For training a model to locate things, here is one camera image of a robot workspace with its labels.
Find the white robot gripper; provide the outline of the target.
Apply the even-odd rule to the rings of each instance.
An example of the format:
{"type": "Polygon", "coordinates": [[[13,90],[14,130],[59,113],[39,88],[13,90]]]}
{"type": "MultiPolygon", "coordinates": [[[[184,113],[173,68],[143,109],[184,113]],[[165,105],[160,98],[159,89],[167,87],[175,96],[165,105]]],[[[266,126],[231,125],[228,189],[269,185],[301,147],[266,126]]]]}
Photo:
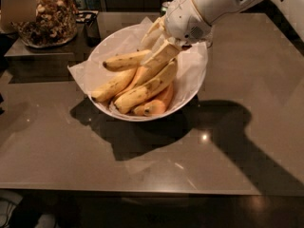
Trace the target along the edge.
{"type": "Polygon", "coordinates": [[[204,41],[212,27],[204,21],[193,0],[173,0],[165,16],[159,17],[141,41],[141,50],[149,49],[141,65],[146,68],[165,65],[181,52],[181,47],[204,41]],[[167,38],[173,37],[179,46],[167,38]]]}

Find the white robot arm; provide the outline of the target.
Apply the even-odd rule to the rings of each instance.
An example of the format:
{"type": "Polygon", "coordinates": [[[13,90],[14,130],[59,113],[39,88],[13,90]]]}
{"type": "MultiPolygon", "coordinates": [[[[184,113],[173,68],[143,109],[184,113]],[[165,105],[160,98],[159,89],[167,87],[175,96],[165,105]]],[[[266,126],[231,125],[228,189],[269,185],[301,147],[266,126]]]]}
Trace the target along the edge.
{"type": "MultiPolygon", "coordinates": [[[[142,49],[150,52],[141,64],[165,64],[180,51],[204,41],[222,17],[238,13],[263,0],[173,0],[165,15],[157,19],[142,38],[142,49]]],[[[270,0],[304,40],[304,0],[270,0]]]]}

